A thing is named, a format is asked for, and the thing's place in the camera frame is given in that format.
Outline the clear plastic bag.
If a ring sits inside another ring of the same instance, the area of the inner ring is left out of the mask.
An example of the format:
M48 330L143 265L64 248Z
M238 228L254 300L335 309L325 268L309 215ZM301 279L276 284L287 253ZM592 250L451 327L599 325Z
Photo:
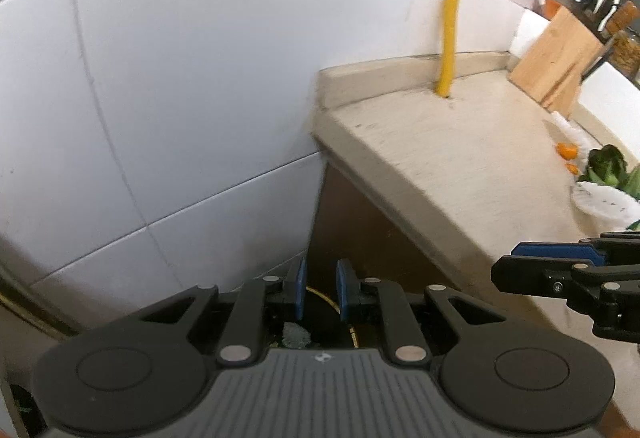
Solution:
M570 198L602 232L624 231L640 218L639 201L613 187L577 181Z

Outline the orange peel piece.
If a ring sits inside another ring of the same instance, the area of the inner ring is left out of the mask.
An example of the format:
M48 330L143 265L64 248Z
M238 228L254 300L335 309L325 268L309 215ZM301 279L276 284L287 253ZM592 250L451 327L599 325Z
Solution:
M566 163L565 167L568 169L568 171L574 175L574 176L578 176L580 174L580 170L579 168L574 165L574 164L570 164L570 163Z
M579 149L574 144L559 142L555 146L555 150L561 158L564 158L565 161L575 161L579 156Z

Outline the black trash bin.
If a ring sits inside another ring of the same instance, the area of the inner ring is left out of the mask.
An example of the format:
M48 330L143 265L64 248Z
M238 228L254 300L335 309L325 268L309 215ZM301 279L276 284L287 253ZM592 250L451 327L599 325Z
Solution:
M300 304L265 306L265 344L294 350L358 349L360 339L342 319L338 303L316 288L306 286Z

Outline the dark bok choy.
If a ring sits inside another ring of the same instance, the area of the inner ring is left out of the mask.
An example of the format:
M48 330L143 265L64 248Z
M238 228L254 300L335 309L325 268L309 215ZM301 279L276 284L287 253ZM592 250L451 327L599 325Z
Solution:
M587 165L578 180L612 187L628 194L635 200L640 198L639 165L628 169L623 153L612 144L589 152Z

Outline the wooden knife block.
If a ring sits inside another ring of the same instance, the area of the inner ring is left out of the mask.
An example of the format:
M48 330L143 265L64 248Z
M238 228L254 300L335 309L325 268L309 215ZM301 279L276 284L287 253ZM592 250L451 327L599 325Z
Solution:
M549 112L570 118L580 82L603 44L570 10L560 7L509 74L510 82Z

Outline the pickle jar dark lid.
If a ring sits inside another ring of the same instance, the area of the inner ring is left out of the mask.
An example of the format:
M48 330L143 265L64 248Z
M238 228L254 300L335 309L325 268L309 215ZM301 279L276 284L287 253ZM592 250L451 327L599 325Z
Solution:
M639 37L633 32L618 33L613 42L610 63L626 77L635 78L639 71Z

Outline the orange bowl on sill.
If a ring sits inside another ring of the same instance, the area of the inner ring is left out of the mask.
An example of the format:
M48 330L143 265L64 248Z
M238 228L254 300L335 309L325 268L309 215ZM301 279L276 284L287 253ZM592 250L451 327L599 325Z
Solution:
M580 10L580 3L576 2L576 0L544 0L542 15L546 19L552 20L561 8L574 12L576 10Z

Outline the yellow vertical pipe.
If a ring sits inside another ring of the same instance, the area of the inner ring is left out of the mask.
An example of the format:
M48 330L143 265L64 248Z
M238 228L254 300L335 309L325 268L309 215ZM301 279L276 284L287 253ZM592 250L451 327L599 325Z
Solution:
M454 80L459 6L460 0L442 1L442 56L435 90L440 98L449 97Z

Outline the wooden handled knife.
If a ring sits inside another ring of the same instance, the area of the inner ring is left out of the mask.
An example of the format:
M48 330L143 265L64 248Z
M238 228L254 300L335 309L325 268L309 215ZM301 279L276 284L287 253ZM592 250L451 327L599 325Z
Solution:
M619 31L623 31L625 28L634 22L639 17L639 8L631 1L626 0L623 4L619 5L616 11L608 18L605 23L602 35L605 38L614 36Z

